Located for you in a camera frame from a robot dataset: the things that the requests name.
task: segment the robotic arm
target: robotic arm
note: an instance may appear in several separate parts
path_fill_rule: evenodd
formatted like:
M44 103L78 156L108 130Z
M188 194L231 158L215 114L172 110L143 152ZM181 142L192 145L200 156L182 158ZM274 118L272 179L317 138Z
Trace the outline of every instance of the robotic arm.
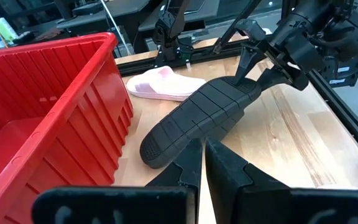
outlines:
M160 9L160 16L155 24L153 41L160 45L165 61L176 60L180 55L177 48L178 36L185 28L185 11L190 0L167 0Z
M256 21L243 19L236 24L252 43L245 45L236 72L237 83L265 57L275 65L262 74L262 89L286 83L298 90L308 85L306 74L327 69L327 61L338 62L358 56L358 7L353 1L303 1L278 29L267 38Z

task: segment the sole tread pattern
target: sole tread pattern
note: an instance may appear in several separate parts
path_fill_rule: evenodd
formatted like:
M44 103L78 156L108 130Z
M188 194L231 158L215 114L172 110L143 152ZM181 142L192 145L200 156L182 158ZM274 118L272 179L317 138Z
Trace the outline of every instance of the sole tread pattern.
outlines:
M245 79L239 86L233 81L233 77L220 77L207 82L164 117L143 139L142 160L158 169L174 160L194 138L222 140L262 91L253 80Z

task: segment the floor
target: floor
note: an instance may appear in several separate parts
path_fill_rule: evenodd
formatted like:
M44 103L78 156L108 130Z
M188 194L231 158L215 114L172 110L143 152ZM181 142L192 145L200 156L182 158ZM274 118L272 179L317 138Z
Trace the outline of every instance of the floor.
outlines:
M276 23L280 19L280 14L281 14L281 10L279 9L270 12L260 13L252 17L258 21L261 27L268 28L271 31L274 31L275 28L277 27ZM230 26L232 22L233 19L230 19L224 22L211 24L208 25L203 30L194 30L194 31L182 33L181 37L191 36L193 42L220 37L224 34L224 32L227 30L227 28ZM147 40L147 45L149 46L150 50L157 49L151 39ZM120 51L124 56L125 50L123 45L120 47ZM350 109L353 112L355 112L355 114L358 116L358 81L354 87L341 87L341 88L336 88L335 90L338 93L338 95L347 103Z

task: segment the wooden tabletop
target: wooden tabletop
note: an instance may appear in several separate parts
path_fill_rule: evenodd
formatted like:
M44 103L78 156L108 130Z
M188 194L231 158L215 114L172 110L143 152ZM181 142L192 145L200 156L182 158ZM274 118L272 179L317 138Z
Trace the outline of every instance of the wooden tabletop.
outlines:
M198 47L213 44L202 42ZM117 63L153 57L148 52L119 58ZM234 75L239 57L175 69L178 74L204 78ZM260 62L247 77L256 80L272 64ZM115 185L143 186L162 169L147 167L139 155L144 136L179 103L131 96L134 117ZM264 91L248 106L245 116L224 138L223 143L259 169L290 187L358 188L358 144L318 92L309 84L304 91L279 85ZM203 166L200 223L215 223L208 183Z

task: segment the pink slide sandal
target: pink slide sandal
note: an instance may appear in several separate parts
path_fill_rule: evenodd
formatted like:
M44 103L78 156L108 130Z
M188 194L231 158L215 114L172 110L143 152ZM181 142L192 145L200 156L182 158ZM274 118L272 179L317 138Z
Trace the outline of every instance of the pink slide sandal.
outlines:
M132 77L127 82L127 89L138 97L184 101L204 84L205 80L201 78L178 75L169 66L164 66Z

